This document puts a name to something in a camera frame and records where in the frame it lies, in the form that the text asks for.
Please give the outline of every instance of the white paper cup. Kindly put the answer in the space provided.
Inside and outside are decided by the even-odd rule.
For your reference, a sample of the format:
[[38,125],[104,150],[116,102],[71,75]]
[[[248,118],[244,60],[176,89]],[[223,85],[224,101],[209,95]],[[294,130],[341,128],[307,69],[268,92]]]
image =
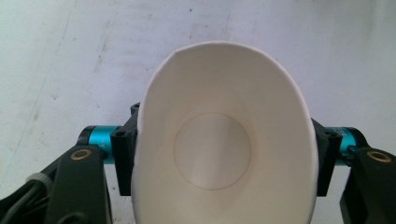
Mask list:
[[307,223],[318,155],[288,73],[249,47],[177,50],[151,80],[132,181],[138,224]]

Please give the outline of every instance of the black cable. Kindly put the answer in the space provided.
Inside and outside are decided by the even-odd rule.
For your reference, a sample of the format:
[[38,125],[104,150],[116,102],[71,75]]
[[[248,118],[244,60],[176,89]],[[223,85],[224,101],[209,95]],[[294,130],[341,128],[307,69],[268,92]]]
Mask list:
[[6,215],[8,209],[25,195],[35,184],[35,180],[29,180],[22,187],[0,201],[0,221]]
[[14,203],[14,205],[12,205],[8,209],[1,224],[14,223],[19,217],[19,214],[22,212],[22,209],[43,190],[45,190],[44,185],[36,181],[35,184],[29,189],[29,191],[25,193],[16,203]]
[[44,213],[45,213],[45,210],[47,209],[49,201],[50,201],[50,197],[44,197],[44,198],[41,198],[41,199],[35,201],[32,204],[27,205],[25,208],[25,212],[22,215],[22,218],[26,219],[26,218],[32,217],[32,216],[37,217],[37,213],[41,214],[41,216],[39,216],[39,217],[44,217]]

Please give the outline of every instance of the white floor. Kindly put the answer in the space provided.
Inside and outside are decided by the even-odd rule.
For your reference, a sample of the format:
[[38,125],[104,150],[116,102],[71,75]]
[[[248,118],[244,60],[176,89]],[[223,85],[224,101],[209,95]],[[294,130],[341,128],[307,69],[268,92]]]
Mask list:
[[[164,58],[228,40],[261,49],[326,126],[359,128],[396,154],[396,2],[22,1],[0,4],[0,198],[73,146],[91,124],[123,124]],[[115,223],[134,223],[106,167]],[[312,223],[342,223],[337,167]]]

